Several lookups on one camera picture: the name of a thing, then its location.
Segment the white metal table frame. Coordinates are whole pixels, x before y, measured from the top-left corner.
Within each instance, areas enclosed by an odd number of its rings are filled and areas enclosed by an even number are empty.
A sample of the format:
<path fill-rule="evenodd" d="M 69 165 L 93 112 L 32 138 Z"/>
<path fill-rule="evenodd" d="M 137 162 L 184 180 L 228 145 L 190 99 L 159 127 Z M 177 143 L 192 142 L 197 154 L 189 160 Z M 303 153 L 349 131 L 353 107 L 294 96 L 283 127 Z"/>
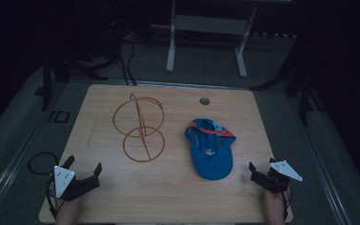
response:
<path fill-rule="evenodd" d="M 176 55 L 177 31 L 190 31 L 207 34 L 236 35 L 240 37 L 239 44 L 234 48 L 234 56 L 240 78 L 248 76 L 247 65 L 244 59 L 244 51 L 251 34 L 251 28 L 258 11 L 263 4 L 291 4 L 292 0 L 225 0 L 227 3 L 243 3 L 249 7 L 245 19 L 219 18 L 214 16 L 198 16 L 179 14 L 177 5 L 181 0 L 169 0 L 171 2 L 169 49 L 166 61 L 166 71 L 174 71 Z"/>

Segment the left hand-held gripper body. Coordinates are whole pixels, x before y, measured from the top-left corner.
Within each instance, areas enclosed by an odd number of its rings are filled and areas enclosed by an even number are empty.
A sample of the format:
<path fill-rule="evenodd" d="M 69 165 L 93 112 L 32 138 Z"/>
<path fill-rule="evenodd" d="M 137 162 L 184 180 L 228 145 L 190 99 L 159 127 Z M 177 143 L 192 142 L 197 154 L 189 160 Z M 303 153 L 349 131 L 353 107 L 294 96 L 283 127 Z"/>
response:
<path fill-rule="evenodd" d="M 83 180 L 76 179 L 76 173 L 60 166 L 53 170 L 54 196 L 64 201 L 72 201 L 83 194 L 100 186 L 98 177 L 87 177 Z"/>

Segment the blue cap with orange trim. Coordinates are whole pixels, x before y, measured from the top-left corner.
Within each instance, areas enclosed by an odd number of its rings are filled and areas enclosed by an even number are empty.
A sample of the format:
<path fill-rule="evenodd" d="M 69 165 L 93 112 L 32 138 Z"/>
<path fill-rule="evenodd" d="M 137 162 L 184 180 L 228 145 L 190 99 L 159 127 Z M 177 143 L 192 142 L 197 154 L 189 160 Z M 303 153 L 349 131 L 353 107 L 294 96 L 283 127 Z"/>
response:
<path fill-rule="evenodd" d="M 219 122 L 194 119 L 185 130 L 192 163 L 197 174 L 206 180 L 220 180 L 233 169 L 232 144 L 236 137 Z"/>

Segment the person's left hand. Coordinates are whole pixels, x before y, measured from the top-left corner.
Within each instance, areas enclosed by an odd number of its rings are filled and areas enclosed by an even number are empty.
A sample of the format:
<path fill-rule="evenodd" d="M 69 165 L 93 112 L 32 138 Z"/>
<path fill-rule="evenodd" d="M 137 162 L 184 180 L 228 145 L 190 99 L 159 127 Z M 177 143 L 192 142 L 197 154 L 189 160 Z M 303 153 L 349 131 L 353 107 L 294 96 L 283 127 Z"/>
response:
<path fill-rule="evenodd" d="M 78 215 L 81 211 L 81 202 L 82 198 L 77 198 L 69 202 L 55 198 L 55 225 L 76 225 Z"/>

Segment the black rectangular floor bracket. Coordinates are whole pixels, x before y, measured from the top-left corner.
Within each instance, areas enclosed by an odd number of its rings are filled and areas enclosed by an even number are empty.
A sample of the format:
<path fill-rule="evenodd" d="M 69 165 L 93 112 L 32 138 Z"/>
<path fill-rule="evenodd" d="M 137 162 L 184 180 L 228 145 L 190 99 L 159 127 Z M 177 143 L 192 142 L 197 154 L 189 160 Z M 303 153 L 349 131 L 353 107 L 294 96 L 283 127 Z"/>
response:
<path fill-rule="evenodd" d="M 48 119 L 49 123 L 66 123 L 69 120 L 70 113 L 63 111 L 52 111 Z"/>

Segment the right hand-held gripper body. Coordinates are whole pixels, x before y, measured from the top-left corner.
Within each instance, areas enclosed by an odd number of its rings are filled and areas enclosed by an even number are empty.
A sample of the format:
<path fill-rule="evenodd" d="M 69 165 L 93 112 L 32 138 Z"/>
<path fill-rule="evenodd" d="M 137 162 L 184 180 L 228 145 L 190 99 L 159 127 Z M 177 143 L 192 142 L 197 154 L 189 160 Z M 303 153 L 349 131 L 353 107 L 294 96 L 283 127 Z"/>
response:
<path fill-rule="evenodd" d="M 267 173 L 257 171 L 251 175 L 250 180 L 273 194 L 286 191 L 290 179 L 303 181 L 303 177 L 286 160 L 269 163 L 269 165 Z"/>

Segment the person's right hand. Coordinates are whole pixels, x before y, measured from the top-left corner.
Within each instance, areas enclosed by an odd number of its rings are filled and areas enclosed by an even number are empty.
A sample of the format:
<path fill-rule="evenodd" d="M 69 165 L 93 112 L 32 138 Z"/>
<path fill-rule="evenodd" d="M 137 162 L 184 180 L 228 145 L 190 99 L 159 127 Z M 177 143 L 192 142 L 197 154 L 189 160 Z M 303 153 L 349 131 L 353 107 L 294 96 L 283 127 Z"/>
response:
<path fill-rule="evenodd" d="M 292 198 L 292 189 L 273 194 L 266 190 L 263 194 L 263 212 L 269 225 L 286 225 L 285 211 Z"/>

